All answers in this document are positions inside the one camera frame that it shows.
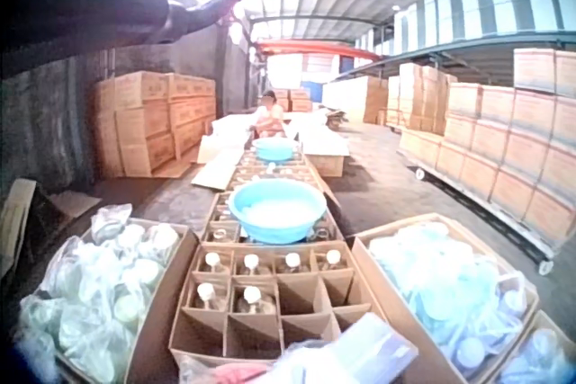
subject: person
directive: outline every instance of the person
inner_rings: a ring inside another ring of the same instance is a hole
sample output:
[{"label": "person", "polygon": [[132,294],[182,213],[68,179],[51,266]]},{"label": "person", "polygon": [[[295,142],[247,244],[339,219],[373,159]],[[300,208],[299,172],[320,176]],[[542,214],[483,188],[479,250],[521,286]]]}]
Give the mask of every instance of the person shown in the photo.
[{"label": "person", "polygon": [[255,123],[251,126],[260,138],[284,137],[284,109],[276,103],[273,90],[262,94],[261,105],[255,113]]}]

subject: blue plastic basin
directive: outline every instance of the blue plastic basin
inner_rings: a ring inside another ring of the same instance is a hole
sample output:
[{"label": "blue plastic basin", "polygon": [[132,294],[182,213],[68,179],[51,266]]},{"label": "blue plastic basin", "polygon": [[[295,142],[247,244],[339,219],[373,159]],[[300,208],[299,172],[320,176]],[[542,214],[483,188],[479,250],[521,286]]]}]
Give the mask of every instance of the blue plastic basin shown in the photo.
[{"label": "blue plastic basin", "polygon": [[270,162],[288,161],[293,158],[298,143],[283,137],[259,138],[252,141],[256,148],[256,157]]},{"label": "blue plastic basin", "polygon": [[[264,200],[279,199],[306,201],[314,211],[310,212],[305,223],[298,226],[277,225],[277,221],[262,221],[261,225],[253,225],[246,221],[246,207]],[[228,203],[230,212],[238,219],[246,233],[256,241],[269,245],[288,245],[302,240],[309,235],[311,228],[327,208],[322,192],[307,183],[290,179],[262,179],[248,183],[234,191]]]}]

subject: cart wheel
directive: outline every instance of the cart wheel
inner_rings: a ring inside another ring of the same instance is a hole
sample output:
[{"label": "cart wheel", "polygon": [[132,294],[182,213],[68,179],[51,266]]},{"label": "cart wheel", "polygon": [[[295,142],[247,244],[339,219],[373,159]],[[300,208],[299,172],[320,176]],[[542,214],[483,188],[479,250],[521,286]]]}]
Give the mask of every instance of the cart wheel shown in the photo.
[{"label": "cart wheel", "polygon": [[538,273],[542,276],[549,274],[554,268],[554,261],[541,261],[538,265]]},{"label": "cart wheel", "polygon": [[426,171],[424,171],[422,168],[417,168],[416,169],[416,180],[423,181],[424,179],[426,179]]}]

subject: cart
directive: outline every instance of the cart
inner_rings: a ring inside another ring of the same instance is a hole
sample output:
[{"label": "cart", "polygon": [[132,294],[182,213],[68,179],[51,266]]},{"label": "cart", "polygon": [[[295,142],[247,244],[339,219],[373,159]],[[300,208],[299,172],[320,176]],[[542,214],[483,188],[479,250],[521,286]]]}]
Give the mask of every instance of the cart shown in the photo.
[{"label": "cart", "polygon": [[453,189],[464,195],[469,200],[474,201],[476,204],[478,204],[483,209],[488,211],[491,215],[500,220],[500,222],[504,223],[508,228],[516,232],[527,242],[529,242],[532,246],[534,246],[544,256],[544,259],[538,263],[538,272],[542,276],[546,276],[552,271],[554,267],[554,257],[556,255],[556,251],[552,249],[552,247],[550,246],[550,242],[546,241],[537,232],[535,232],[530,227],[527,227],[526,225],[517,222],[500,206],[496,205],[495,203],[486,202],[478,198],[472,192],[465,189],[461,184],[449,179],[447,176],[439,173],[437,170],[423,163],[422,161],[417,160],[417,158],[415,158],[414,156],[402,150],[397,150],[397,152],[399,155],[404,156],[404,158],[411,165],[417,167],[415,172],[417,180],[425,181],[427,177],[430,175],[436,177],[436,179],[451,186]]}]

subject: stacked cardboard box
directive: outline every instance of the stacked cardboard box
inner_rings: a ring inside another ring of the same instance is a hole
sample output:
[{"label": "stacked cardboard box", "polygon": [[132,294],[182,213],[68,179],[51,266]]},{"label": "stacked cardboard box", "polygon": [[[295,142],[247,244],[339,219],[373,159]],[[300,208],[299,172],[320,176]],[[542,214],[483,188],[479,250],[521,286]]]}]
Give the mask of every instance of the stacked cardboard box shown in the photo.
[{"label": "stacked cardboard box", "polygon": [[292,89],[290,91],[290,110],[292,112],[311,112],[310,90]]},{"label": "stacked cardboard box", "polygon": [[95,136],[105,177],[153,177],[215,117],[214,83],[141,71],[96,85]]},{"label": "stacked cardboard box", "polygon": [[560,247],[576,231],[576,78],[568,68],[576,69],[576,53],[518,49],[515,88],[450,85],[436,164],[421,133],[402,137],[400,148]]},{"label": "stacked cardboard box", "polygon": [[388,81],[373,76],[324,85],[322,103],[346,112],[353,123],[378,122],[378,111],[388,105]]},{"label": "stacked cardboard box", "polygon": [[399,123],[408,129],[444,135],[448,84],[456,81],[433,67],[400,65]]}]

